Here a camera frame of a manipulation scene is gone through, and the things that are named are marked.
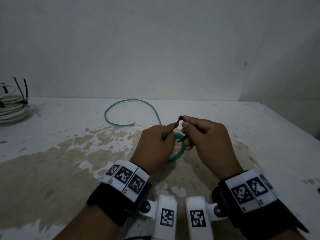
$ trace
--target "coiled white cable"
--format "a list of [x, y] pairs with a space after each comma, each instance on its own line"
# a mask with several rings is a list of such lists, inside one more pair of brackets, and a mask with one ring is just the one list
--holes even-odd
[[0, 84], [1, 87], [12, 87], [13, 91], [0, 95], [0, 101], [4, 108], [0, 107], [0, 127], [15, 124], [27, 117], [31, 109], [24, 104], [29, 98], [23, 99], [20, 95], [15, 95], [17, 88], [12, 85]]

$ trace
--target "green tube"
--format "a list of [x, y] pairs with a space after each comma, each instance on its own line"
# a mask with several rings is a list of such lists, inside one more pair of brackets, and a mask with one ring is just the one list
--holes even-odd
[[[104, 118], [106, 119], [106, 121], [107, 121], [110, 125], [118, 126], [118, 127], [130, 127], [130, 126], [134, 126], [134, 123], [132, 123], [132, 124], [115, 124], [115, 123], [112, 123], [112, 122], [108, 121], [108, 119], [107, 119], [107, 113], [109, 112], [109, 110], [110, 110], [111, 108], [113, 108], [113, 107], [116, 106], [117, 104], [124, 103], [124, 102], [128, 102], [128, 101], [137, 101], [137, 102], [142, 102], [142, 103], [145, 103], [145, 104], [149, 105], [149, 106], [153, 109], [153, 111], [154, 111], [154, 113], [155, 113], [155, 116], [157, 117], [157, 120], [158, 120], [158, 122], [159, 122], [159, 125], [162, 125], [162, 123], [161, 123], [161, 121], [160, 121], [160, 118], [159, 118], [159, 115], [158, 115], [157, 111], [155, 110], [155, 108], [154, 108], [151, 104], [149, 104], [148, 102], [143, 101], [143, 100], [140, 100], [140, 99], [125, 99], [125, 100], [121, 100], [121, 101], [119, 101], [119, 102], [114, 103], [114, 104], [111, 105], [109, 108], [107, 108], [106, 111], [104, 112]], [[179, 141], [179, 140], [181, 140], [181, 139], [183, 138], [183, 135], [180, 134], [180, 133], [174, 133], [174, 136], [175, 136], [175, 138], [176, 138], [176, 141]], [[182, 143], [181, 150], [178, 152], [177, 155], [175, 155], [175, 156], [173, 156], [173, 157], [170, 157], [170, 158], [167, 160], [167, 163], [168, 163], [168, 162], [175, 161], [175, 160], [177, 160], [178, 158], [180, 158], [180, 157], [182, 156], [182, 154], [184, 153], [184, 151], [185, 151], [185, 149], [186, 149], [186, 146], [184, 145], [183, 141], [182, 141], [181, 143]]]

